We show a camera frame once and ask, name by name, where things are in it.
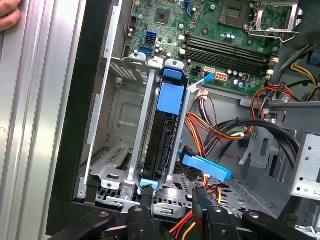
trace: metal frame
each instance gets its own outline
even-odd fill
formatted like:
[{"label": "metal frame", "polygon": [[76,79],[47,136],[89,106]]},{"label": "metal frame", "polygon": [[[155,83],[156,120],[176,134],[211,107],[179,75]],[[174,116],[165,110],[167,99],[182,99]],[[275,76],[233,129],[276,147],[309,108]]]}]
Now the metal frame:
[{"label": "metal frame", "polygon": [[108,29],[108,34],[107,34],[107,39],[106,39],[106,44],[105,44],[105,49],[104,49],[104,55],[103,55],[103,57],[106,59],[105,72],[104,72],[101,92],[100,92],[100,94],[95,95],[95,102],[94,102],[93,113],[92,113],[92,117],[91,117],[91,123],[90,123],[89,134],[88,134],[89,137],[87,139],[87,144],[90,145],[89,156],[88,156],[88,160],[87,160],[84,181],[79,182],[80,184],[84,183],[84,185],[80,185],[78,187],[79,189],[82,189],[82,191],[84,190],[84,194],[78,194],[78,197],[80,199],[84,199],[87,194],[87,182],[88,182],[88,177],[89,177],[89,169],[90,169],[90,164],[91,164],[91,160],[92,160],[93,153],[94,153],[94,146],[95,146],[95,140],[96,140],[96,136],[97,136],[99,118],[100,118],[103,99],[104,99],[104,95],[105,95],[105,91],[106,91],[106,85],[107,85],[107,80],[108,80],[108,75],[109,75],[109,67],[110,67],[110,63],[111,63],[113,48],[114,48],[115,41],[116,41],[116,33],[117,33],[117,29],[118,29],[118,23],[119,23],[122,4],[123,4],[123,0],[119,0],[117,5],[112,6],[112,10],[111,10],[112,17],[110,20],[110,25],[109,25],[109,29]]},{"label": "metal frame", "polygon": [[320,135],[306,133],[301,151],[294,167],[291,195],[306,199],[320,200],[318,183],[320,162]]},{"label": "metal frame", "polygon": [[86,1],[25,0],[0,64],[0,239],[42,239]]}]

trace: human hand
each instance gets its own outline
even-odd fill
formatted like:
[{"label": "human hand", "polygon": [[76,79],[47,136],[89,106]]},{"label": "human hand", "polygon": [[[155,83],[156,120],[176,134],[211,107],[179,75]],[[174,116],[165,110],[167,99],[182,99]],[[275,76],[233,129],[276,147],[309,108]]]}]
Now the human hand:
[{"label": "human hand", "polygon": [[18,9],[20,2],[21,0],[0,0],[0,32],[16,25],[21,15]]}]

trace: cpu socket lever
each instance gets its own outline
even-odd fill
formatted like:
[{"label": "cpu socket lever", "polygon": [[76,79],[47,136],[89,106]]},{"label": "cpu socket lever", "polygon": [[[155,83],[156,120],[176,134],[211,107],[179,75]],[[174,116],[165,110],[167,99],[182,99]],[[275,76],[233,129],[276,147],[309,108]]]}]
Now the cpu socket lever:
[{"label": "cpu socket lever", "polygon": [[[254,6],[252,4],[252,9],[254,11],[254,19],[249,23],[248,34],[254,37],[262,38],[272,38],[279,39],[282,43],[286,43],[296,37],[299,32],[294,31],[296,26],[301,24],[302,20],[299,16],[302,16],[304,12],[298,7],[299,1],[255,1]],[[276,29],[270,27],[268,29],[263,29],[263,16],[268,7],[280,8],[280,7],[290,7],[291,12],[288,17],[288,23],[285,29]],[[289,39],[283,40],[282,37],[270,34],[293,34]]]}]

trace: green circuit board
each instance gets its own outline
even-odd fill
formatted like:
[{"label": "green circuit board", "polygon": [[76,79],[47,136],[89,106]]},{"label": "green circuit board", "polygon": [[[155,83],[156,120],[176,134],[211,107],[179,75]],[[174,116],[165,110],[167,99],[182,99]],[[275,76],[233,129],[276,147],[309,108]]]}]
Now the green circuit board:
[{"label": "green circuit board", "polygon": [[[184,71],[190,76],[192,82],[203,78],[203,72],[196,75],[192,69],[198,67],[203,71],[204,67],[215,69],[215,72],[227,73],[229,68],[217,66],[212,63],[202,62],[201,60],[192,60],[188,63],[188,58],[181,55],[180,50],[183,47],[184,41],[179,39],[180,36],[189,32],[193,36],[213,40],[230,46],[236,46],[258,53],[277,55],[281,45],[280,40],[264,37],[252,37],[244,31],[243,23],[241,27],[230,26],[221,23],[221,12],[225,8],[226,2],[234,4],[240,0],[191,0],[190,9],[196,8],[196,11],[190,16],[186,2],[183,0],[136,0],[133,8],[132,16],[134,17],[134,32],[133,37],[127,39],[126,48],[127,54],[132,54],[139,47],[145,46],[154,48],[159,45],[163,51],[153,52],[148,57],[153,58],[158,56],[165,59],[167,53],[171,53],[171,58],[182,61],[184,63]],[[252,10],[249,4],[252,0],[241,0],[243,4],[247,4],[245,12],[233,9],[232,6],[227,10],[226,14],[239,18],[245,24],[252,21]],[[263,29],[275,28],[283,29],[286,25],[289,7],[267,7],[262,18]],[[157,39],[155,43],[145,41],[146,32],[156,33]],[[248,74],[249,81],[244,81],[242,87],[236,85],[235,80],[241,82],[241,78],[235,75],[229,75],[227,81],[213,80],[207,85],[213,87],[221,87],[224,89],[240,91],[247,94],[254,94],[257,90],[264,86],[265,76]]]}]

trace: motherboard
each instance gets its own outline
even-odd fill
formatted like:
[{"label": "motherboard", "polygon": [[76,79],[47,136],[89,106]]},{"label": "motherboard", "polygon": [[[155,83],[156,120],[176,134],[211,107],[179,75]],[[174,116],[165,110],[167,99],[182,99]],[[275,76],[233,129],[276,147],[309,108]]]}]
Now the motherboard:
[{"label": "motherboard", "polygon": [[[191,82],[252,95],[271,78],[281,35],[252,36],[252,0],[136,0],[127,28],[125,54],[135,51],[184,63]],[[262,29],[283,29],[290,7],[267,6]]]}]

